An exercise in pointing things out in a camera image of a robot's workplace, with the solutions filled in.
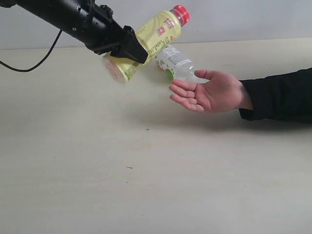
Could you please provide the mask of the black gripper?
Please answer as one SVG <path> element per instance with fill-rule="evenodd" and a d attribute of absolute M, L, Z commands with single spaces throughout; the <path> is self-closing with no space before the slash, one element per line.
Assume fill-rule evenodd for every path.
<path fill-rule="evenodd" d="M 144 64 L 148 57 L 147 51 L 135 37 L 133 28 L 118 24 L 111 25 L 107 33 L 92 47 L 92 51 L 98 55 L 111 52 L 111 56 L 115 58 L 130 59 L 140 64 Z"/>

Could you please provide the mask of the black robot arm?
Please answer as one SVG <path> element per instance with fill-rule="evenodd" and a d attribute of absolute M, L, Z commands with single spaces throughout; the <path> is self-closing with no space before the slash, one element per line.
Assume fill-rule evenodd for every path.
<path fill-rule="evenodd" d="M 107 5 L 93 0 L 2 0 L 1 7 L 18 5 L 82 42 L 98 55 L 144 64 L 148 53 L 139 43 L 132 27 L 121 27 Z"/>

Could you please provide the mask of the black sleeved forearm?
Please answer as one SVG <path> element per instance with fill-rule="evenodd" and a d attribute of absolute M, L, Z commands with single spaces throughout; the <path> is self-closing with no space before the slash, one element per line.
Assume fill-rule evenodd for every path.
<path fill-rule="evenodd" d="M 312 122 L 312 69 L 242 81 L 253 109 L 239 109 L 248 121 Z"/>

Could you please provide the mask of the person's open hand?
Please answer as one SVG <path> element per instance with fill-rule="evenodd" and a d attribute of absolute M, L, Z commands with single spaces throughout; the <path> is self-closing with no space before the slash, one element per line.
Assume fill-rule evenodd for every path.
<path fill-rule="evenodd" d="M 253 104 L 241 81 L 234 75 L 213 70 L 196 70 L 206 83 L 174 79 L 170 99 L 187 110 L 198 113 L 223 113 L 234 109 L 252 110 Z"/>

